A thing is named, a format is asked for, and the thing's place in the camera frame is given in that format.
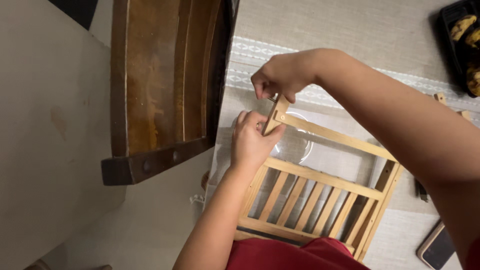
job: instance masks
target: smartphone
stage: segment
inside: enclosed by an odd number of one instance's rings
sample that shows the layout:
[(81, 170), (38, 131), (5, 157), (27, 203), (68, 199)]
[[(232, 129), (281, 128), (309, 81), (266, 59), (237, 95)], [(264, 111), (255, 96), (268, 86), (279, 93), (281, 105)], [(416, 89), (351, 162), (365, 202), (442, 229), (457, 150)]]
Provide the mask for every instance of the smartphone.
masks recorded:
[(435, 270), (442, 269), (454, 253), (455, 246), (443, 222), (438, 224), (417, 250), (417, 256)]

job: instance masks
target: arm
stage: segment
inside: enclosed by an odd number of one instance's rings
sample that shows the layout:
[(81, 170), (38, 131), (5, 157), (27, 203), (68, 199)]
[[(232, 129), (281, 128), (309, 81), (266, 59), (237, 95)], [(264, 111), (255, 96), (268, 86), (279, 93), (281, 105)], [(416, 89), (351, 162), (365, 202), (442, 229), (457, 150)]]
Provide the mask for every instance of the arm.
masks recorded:
[(285, 126), (263, 137), (267, 117), (242, 111), (232, 136), (231, 165), (183, 246), (174, 270), (223, 270), (227, 266), (245, 192), (280, 140)]
[(431, 97), (334, 49), (277, 55), (252, 76), (257, 98), (315, 83), (428, 190), (462, 264), (480, 236), (480, 130)]

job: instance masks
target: banana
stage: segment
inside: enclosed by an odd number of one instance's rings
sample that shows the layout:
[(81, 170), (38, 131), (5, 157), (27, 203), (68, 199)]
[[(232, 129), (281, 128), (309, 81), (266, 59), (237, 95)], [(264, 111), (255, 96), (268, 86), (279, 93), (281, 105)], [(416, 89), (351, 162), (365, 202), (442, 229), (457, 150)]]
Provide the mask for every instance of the banana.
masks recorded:
[(465, 31), (472, 25), (474, 22), (477, 21), (477, 17), (475, 15), (466, 15), (460, 20), (458, 20), (455, 25), (452, 27), (450, 31), (450, 36), (454, 41), (459, 41)]
[(480, 97), (480, 68), (469, 67), (467, 69), (467, 86), (472, 94)]
[(465, 43), (467, 45), (477, 49), (478, 49), (477, 45), (480, 45), (479, 41), (480, 41), (480, 27), (473, 30), (473, 32), (471, 32), (465, 39)]

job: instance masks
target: hand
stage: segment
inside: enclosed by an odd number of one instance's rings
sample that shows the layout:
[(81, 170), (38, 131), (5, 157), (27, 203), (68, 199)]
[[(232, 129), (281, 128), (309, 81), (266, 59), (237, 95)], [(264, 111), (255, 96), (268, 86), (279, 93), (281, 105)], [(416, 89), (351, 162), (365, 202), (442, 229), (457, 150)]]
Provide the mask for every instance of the hand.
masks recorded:
[(320, 50), (273, 56), (251, 78), (257, 99), (270, 98), (279, 93), (290, 103), (295, 103), (295, 94), (315, 81), (313, 66)]
[(268, 118), (252, 110), (242, 111), (232, 135), (231, 167), (254, 174), (283, 136), (286, 126), (277, 126), (268, 136), (262, 136), (262, 124)]

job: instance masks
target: red shirt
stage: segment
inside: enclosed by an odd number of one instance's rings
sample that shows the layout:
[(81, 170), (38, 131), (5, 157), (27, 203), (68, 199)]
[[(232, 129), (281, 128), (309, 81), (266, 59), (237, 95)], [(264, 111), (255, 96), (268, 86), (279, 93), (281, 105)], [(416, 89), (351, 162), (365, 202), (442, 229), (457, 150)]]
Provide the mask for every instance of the red shirt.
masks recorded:
[[(470, 247), (466, 270), (479, 269), (478, 255), (480, 238)], [(300, 248), (277, 240), (251, 238), (234, 241), (227, 270), (245, 269), (368, 270), (354, 260), (340, 241), (329, 237), (316, 238)]]

